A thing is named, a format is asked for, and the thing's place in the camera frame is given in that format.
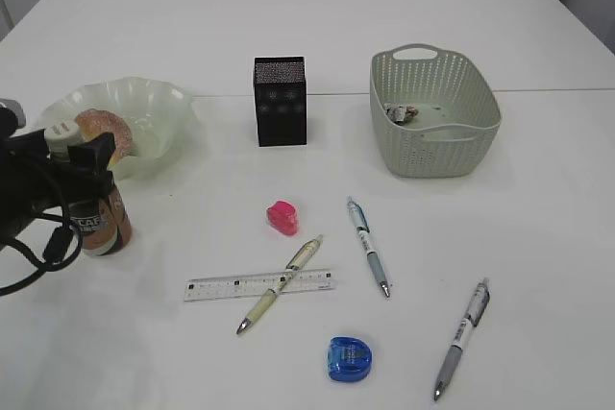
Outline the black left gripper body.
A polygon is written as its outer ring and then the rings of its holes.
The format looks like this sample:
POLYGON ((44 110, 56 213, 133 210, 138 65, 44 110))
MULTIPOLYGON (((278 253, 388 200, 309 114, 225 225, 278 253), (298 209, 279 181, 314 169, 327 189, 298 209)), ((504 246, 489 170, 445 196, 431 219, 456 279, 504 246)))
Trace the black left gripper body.
POLYGON ((68 228, 68 207, 52 176, 44 131, 17 135, 18 127, 15 111, 1 108, 1 235, 16 237, 55 206, 61 208, 61 225, 68 228))

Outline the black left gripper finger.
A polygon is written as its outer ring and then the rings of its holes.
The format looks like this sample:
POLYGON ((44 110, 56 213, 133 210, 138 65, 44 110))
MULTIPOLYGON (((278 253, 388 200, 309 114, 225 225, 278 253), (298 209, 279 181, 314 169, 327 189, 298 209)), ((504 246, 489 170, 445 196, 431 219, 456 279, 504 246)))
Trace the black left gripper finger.
POLYGON ((68 147, 69 163, 75 169, 80 185, 99 199, 107 198, 115 186, 109 169, 115 149, 114 135, 109 132, 68 147))

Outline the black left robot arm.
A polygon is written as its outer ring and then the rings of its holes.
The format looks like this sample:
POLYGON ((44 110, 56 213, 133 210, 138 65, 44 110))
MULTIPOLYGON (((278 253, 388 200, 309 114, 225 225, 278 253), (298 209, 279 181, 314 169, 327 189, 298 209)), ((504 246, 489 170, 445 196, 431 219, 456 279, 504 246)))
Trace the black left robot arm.
POLYGON ((16 135, 14 110, 1 108, 1 236, 16 237, 42 213, 106 196, 114 185, 108 163, 112 133, 68 148, 69 159, 52 159, 44 131, 16 135))

